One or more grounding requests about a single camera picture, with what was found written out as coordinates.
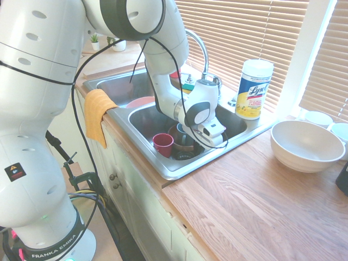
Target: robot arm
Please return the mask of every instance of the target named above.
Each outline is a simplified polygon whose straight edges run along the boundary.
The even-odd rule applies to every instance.
[[[188,56],[174,0],[1,0],[0,226],[17,233],[27,261],[60,260],[63,255],[89,261],[96,246],[90,231],[79,237],[81,218],[45,141],[48,126],[67,105],[71,86],[57,82],[73,82],[86,18],[101,34],[142,45],[154,37],[178,66]],[[181,93],[170,84],[169,74],[176,67],[167,51],[150,40],[145,57],[157,108],[184,124],[188,134],[194,129],[196,140],[221,143],[223,127],[215,118],[217,88],[199,81],[183,104]]]
[[[83,3],[87,17],[97,32],[139,41],[142,47],[151,36],[172,53],[179,68],[185,63],[189,45],[174,0],[100,0],[100,3],[83,0]],[[185,95],[183,105],[181,92],[172,86],[169,79],[169,74],[176,71],[172,56],[154,40],[146,43],[144,55],[158,111],[179,121],[183,129],[205,149],[221,144],[221,133],[225,128],[215,117],[217,86],[206,80],[197,81],[194,91]]]

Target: red cup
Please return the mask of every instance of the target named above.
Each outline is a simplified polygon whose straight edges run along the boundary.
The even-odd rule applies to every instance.
[[[169,158],[172,153],[174,139],[166,133],[159,133],[152,138],[154,148],[163,156]]]

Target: stainless steel sink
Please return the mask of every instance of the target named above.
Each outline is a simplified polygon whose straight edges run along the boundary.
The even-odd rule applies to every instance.
[[[90,90],[102,89],[119,107],[125,108],[133,100],[153,96],[150,79],[144,70],[136,71],[130,83],[131,75],[131,73],[125,73],[119,76],[91,80],[84,85]]]
[[[132,83],[129,84],[131,75],[131,73],[125,73],[119,76],[91,80],[85,82],[84,85],[89,90],[103,89],[120,106],[120,108],[108,110],[108,114],[127,133],[135,146],[165,179],[175,180],[185,176],[252,139],[276,123],[275,117],[265,110],[259,119],[253,121],[243,120],[236,116],[234,107],[227,104],[234,93],[227,88],[222,88],[216,117],[226,127],[225,142],[221,146],[224,146],[228,139],[227,146],[209,151],[200,150],[200,146],[196,146],[195,157],[188,160],[165,158],[153,147],[152,137],[158,133],[167,133],[169,128],[176,125],[177,122],[159,113],[155,103],[138,108],[125,108],[129,102],[136,98],[153,95],[151,82],[145,70],[137,71]]]

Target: white cup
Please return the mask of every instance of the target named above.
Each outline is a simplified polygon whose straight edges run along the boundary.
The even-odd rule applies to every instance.
[[[330,124],[332,124],[333,120],[330,116],[328,116],[325,113],[321,113],[319,111],[309,111],[305,114],[304,120],[314,123],[318,126],[321,126],[323,128],[329,127]]]
[[[115,51],[115,52],[122,52],[126,49],[126,45],[127,45],[127,42],[126,41],[122,41],[122,42],[119,42],[117,44],[115,44],[112,49]]]
[[[341,158],[342,160],[348,160],[348,123],[335,123],[331,127],[331,132],[346,143],[346,153]]]

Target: window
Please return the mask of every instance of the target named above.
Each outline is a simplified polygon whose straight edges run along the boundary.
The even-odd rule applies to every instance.
[[[300,107],[348,122],[348,1],[338,0]]]
[[[238,90],[241,69],[248,59],[275,64],[265,109],[274,112],[309,0],[176,0],[184,24],[207,46],[209,72]],[[189,39],[188,63],[202,71],[200,47]]]

